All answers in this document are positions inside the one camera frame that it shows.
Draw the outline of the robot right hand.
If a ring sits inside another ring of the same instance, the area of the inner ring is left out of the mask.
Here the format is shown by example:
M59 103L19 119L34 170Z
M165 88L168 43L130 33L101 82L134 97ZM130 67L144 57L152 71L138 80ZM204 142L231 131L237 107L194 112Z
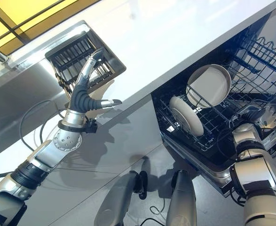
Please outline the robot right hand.
M259 107L247 105L238 115L246 120L258 124L261 128L274 129L276 127L276 111L271 105Z

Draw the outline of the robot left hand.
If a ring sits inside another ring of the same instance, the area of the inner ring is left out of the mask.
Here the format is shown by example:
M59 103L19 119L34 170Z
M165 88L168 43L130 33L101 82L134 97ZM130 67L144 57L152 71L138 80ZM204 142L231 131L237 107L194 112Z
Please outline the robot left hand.
M75 87L71 94L68 109L66 110L64 119L61 121L62 126L82 128L87 112L91 110L112 108L122 104L121 100L118 99L93 99L87 92L91 74L95 70L96 63L102 59L103 55L103 48L93 52L79 72Z

